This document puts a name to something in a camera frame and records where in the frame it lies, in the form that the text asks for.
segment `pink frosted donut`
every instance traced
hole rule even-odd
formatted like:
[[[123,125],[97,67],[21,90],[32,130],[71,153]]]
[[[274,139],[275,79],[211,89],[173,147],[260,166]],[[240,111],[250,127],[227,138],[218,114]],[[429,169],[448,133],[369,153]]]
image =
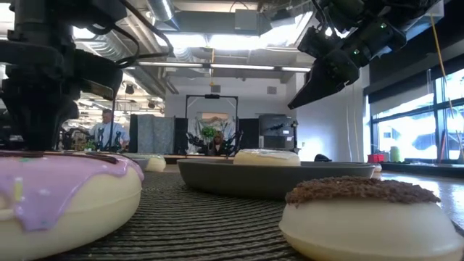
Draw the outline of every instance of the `pink frosted donut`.
[[[140,167],[116,154],[0,152],[2,260],[34,260],[95,241],[138,207]]]

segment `white shirt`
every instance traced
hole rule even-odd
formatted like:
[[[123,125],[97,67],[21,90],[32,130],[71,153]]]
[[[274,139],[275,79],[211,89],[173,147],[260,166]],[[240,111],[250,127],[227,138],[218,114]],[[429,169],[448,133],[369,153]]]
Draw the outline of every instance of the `white shirt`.
[[[99,140],[99,129],[103,128],[103,146],[106,146],[109,140],[109,130],[111,129],[111,123],[97,123],[95,126],[90,130],[90,135],[95,136],[95,141]],[[112,135],[112,145],[115,145],[116,139],[116,132],[120,131],[121,136],[120,138],[123,141],[129,141],[129,135],[124,130],[123,126],[119,123],[113,123],[113,135]]]

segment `purple icing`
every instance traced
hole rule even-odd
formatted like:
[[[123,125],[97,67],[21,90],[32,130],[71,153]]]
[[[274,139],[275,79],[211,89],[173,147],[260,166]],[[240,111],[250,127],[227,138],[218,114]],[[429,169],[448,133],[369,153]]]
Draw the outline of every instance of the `purple icing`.
[[[144,174],[134,161],[116,154],[117,164],[91,158],[44,155],[37,158],[0,157],[0,194],[7,197],[25,231],[53,228],[81,186],[98,174],[123,177],[128,167]],[[22,198],[15,199],[15,182]]]

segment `black textured mat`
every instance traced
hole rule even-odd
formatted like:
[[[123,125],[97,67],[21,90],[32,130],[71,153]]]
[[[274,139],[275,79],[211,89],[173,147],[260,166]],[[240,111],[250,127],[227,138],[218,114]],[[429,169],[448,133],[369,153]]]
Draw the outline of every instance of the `black textured mat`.
[[[204,194],[186,188],[179,174],[147,173],[128,223],[46,260],[305,260],[278,229],[284,206]]]

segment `woman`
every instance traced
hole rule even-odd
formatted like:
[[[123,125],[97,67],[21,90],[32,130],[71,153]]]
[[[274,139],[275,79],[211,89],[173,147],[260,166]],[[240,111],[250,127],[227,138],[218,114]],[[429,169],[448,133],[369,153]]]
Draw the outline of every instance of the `woman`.
[[[220,156],[225,155],[225,142],[224,134],[220,131],[217,131],[213,140],[208,144],[208,155],[210,156]]]

